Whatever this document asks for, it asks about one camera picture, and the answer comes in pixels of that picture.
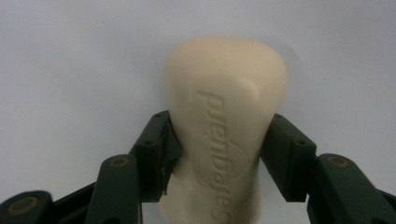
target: soap bar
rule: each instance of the soap bar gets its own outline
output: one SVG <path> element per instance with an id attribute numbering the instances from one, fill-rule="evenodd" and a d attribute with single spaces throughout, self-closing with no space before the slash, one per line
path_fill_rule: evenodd
<path id="1" fill-rule="evenodd" d="M 194 38 L 170 53 L 163 82 L 183 151 L 160 201 L 169 224 L 257 222 L 260 149 L 286 81 L 280 56 L 246 39 Z"/>

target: white surface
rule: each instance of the white surface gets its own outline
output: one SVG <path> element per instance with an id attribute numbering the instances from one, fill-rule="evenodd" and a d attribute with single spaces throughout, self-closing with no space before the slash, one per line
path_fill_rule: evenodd
<path id="1" fill-rule="evenodd" d="M 396 194 L 396 1 L 1 1 L 0 201 L 54 199 L 95 180 L 167 108 L 163 60 L 180 41 L 238 36 L 289 69 L 286 116 Z M 262 169 L 262 223 L 307 223 Z M 145 204 L 146 223 L 161 223 Z"/>
<path id="2" fill-rule="evenodd" d="M 273 49 L 246 39 L 193 38 L 169 54 L 163 83 L 183 157 L 160 201 L 168 223 L 257 223 L 260 150 L 286 74 Z"/>

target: white background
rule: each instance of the white background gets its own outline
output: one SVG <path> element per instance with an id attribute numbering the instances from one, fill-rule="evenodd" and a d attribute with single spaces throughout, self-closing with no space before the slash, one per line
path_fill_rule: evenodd
<path id="1" fill-rule="evenodd" d="M 279 113 L 396 194 L 396 1 L 0 0 L 0 202 L 57 200 L 165 110 L 163 60 L 201 35 L 266 43 L 289 69 Z M 261 223 L 308 223 L 261 167 Z M 145 223 L 163 223 L 156 204 Z"/>

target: white soap bar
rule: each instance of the white soap bar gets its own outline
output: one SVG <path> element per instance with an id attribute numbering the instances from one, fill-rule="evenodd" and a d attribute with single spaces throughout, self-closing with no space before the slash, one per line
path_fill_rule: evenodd
<path id="1" fill-rule="evenodd" d="M 169 224 L 257 222 L 260 149 L 286 73 L 275 51 L 245 39 L 195 38 L 169 55 L 164 85 L 183 148 L 160 201 Z"/>

